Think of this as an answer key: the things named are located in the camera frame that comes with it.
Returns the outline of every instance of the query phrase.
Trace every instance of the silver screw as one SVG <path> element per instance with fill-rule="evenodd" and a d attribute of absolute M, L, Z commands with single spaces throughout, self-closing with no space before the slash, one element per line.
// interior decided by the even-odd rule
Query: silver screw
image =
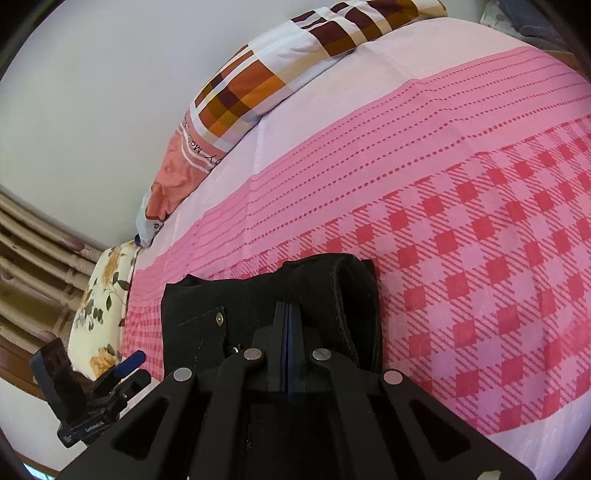
<path fill-rule="evenodd" d="M 316 358 L 319 362 L 323 362 L 325 360 L 328 360 L 332 356 L 332 353 L 330 353 L 330 350 L 326 348 L 317 348 L 312 352 L 312 356 Z"/>
<path fill-rule="evenodd" d="M 262 357 L 262 352 L 258 348 L 244 350 L 244 358 L 247 360 L 259 360 L 260 357 Z"/>
<path fill-rule="evenodd" d="M 384 374 L 384 381 L 389 385 L 398 385 L 402 383 L 404 377 L 398 370 L 388 370 Z"/>
<path fill-rule="evenodd" d="M 193 375 L 193 372 L 187 367 L 177 368 L 173 373 L 173 377 L 177 382 L 184 382 L 191 378 L 191 375 Z"/>
<path fill-rule="evenodd" d="M 492 470 L 490 472 L 482 472 L 476 480 L 499 480 L 501 478 L 500 470 Z"/>

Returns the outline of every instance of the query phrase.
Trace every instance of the black jeans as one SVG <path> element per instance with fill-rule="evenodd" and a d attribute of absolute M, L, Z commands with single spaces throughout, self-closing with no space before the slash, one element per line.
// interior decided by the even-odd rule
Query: black jeans
<path fill-rule="evenodd" d="M 348 254 L 321 254 L 246 280 L 188 275 L 166 285 L 161 305 L 165 375 L 179 367 L 215 367 L 235 348 L 249 348 L 254 332 L 272 324 L 278 301 L 298 303 L 304 325 L 319 331 L 326 348 L 362 369 L 381 369 L 373 264 Z"/>

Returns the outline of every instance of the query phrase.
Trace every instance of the floral cushion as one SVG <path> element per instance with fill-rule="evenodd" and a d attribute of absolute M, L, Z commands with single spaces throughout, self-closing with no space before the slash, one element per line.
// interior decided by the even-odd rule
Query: floral cushion
<path fill-rule="evenodd" d="M 103 252 L 74 317 L 68 356 L 91 380 L 121 360 L 121 329 L 138 251 L 127 242 Z"/>

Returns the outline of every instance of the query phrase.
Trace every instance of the blue handle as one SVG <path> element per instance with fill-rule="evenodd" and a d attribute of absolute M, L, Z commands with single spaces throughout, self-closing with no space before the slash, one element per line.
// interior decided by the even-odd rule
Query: blue handle
<path fill-rule="evenodd" d="M 113 376 L 115 378 L 125 378 L 136 368 L 146 361 L 146 354 L 142 350 L 132 353 L 129 358 L 125 359 L 119 365 L 115 366 Z"/>

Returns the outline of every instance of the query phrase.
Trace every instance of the folded clothing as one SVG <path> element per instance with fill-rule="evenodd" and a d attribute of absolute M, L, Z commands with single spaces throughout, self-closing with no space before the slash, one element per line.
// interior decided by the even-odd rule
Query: folded clothing
<path fill-rule="evenodd" d="M 513 38 L 517 38 L 518 40 L 529 43 L 530 45 L 533 45 L 534 47 L 537 47 L 541 50 L 563 50 L 558 45 L 543 38 L 523 36 L 515 29 L 511 23 L 511 20 L 509 20 L 509 18 L 503 13 L 503 10 L 499 8 L 496 0 L 489 0 L 489 2 L 486 4 L 479 23 L 486 25 L 487 27 L 491 27 L 494 30 L 498 30 L 499 32 L 503 32 L 506 35 L 510 35 Z"/>
<path fill-rule="evenodd" d="M 278 301 L 298 303 L 304 325 L 327 348 L 371 371 L 382 368 L 378 286 L 371 261 L 321 254 L 285 262 L 245 280 L 187 275 L 162 299 L 164 373 L 220 365 L 233 348 L 249 348 L 255 331 L 273 323 Z"/>
<path fill-rule="evenodd" d="M 497 4 L 513 27 L 526 39 L 539 38 L 567 50 L 568 46 L 560 34 L 528 0 L 497 0 Z"/>

